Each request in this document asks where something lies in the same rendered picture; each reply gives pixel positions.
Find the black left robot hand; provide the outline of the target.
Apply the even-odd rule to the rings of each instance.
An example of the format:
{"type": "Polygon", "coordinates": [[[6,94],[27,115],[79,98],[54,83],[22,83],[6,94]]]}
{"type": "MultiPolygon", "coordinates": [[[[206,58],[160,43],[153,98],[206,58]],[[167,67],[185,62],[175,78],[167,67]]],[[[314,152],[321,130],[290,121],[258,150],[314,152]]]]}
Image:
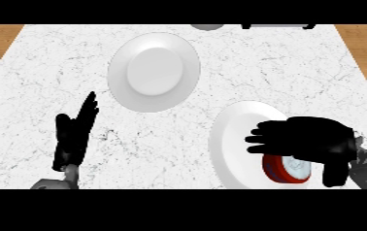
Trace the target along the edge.
{"type": "Polygon", "coordinates": [[[57,115],[57,151],[52,169],[62,172],[68,165],[83,162],[89,143],[89,134],[99,113],[96,93],[91,92],[82,104],[76,118],[67,114],[57,115]]]}

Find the red can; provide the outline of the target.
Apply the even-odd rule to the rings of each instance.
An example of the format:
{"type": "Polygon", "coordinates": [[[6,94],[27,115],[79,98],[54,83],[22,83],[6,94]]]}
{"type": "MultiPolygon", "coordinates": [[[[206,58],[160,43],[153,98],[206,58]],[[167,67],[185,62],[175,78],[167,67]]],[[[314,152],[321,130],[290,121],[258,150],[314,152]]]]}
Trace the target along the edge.
{"type": "Polygon", "coordinates": [[[305,183],[311,177],[311,163],[292,156],[264,154],[262,170],[277,183],[305,183]]]}

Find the white round plate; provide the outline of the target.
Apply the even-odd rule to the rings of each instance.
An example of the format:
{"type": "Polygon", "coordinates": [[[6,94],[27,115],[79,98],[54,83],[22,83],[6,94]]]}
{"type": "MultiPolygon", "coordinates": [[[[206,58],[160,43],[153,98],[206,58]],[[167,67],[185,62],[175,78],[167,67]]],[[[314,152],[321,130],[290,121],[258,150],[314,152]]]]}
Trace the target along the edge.
{"type": "Polygon", "coordinates": [[[213,169],[227,188],[321,189],[323,166],[311,164],[311,177],[305,183],[277,183],[262,170],[262,153],[249,153],[244,138],[267,120],[286,120],[287,116],[268,104],[243,101],[218,115],[209,135],[209,153],[213,169]]]}
{"type": "Polygon", "coordinates": [[[139,113],[157,113],[179,105],[200,80],[202,61],[190,42],[154,32],[130,39],[108,67],[108,86],[119,104],[139,113]]]}

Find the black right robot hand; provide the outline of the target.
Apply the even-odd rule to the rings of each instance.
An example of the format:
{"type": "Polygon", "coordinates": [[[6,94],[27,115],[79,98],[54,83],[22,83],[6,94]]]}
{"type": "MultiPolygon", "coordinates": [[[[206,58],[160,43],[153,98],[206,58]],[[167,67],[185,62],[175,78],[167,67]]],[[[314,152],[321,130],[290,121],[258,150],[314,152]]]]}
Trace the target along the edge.
{"type": "Polygon", "coordinates": [[[292,156],[324,165],[323,184],[344,186],[348,163],[357,159],[354,130],[326,117],[293,116],[267,120],[244,138],[249,153],[292,156]]]}

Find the grey and black appliance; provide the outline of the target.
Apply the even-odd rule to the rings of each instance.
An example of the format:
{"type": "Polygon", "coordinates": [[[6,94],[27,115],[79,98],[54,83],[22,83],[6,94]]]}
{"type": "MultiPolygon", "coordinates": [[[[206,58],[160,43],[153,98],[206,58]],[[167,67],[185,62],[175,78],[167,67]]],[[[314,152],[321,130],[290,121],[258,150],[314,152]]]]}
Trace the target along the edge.
{"type": "Polygon", "coordinates": [[[280,27],[299,27],[304,30],[310,30],[315,27],[317,24],[241,24],[243,29],[252,29],[252,28],[280,28],[280,27]]]}

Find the grey round object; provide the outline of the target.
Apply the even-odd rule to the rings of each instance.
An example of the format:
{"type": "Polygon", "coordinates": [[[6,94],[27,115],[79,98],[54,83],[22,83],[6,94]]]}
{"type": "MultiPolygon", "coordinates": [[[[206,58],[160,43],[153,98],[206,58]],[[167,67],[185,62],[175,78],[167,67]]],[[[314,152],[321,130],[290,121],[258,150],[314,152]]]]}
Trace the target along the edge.
{"type": "Polygon", "coordinates": [[[191,24],[191,26],[204,31],[212,31],[224,27],[224,24],[191,24]]]}

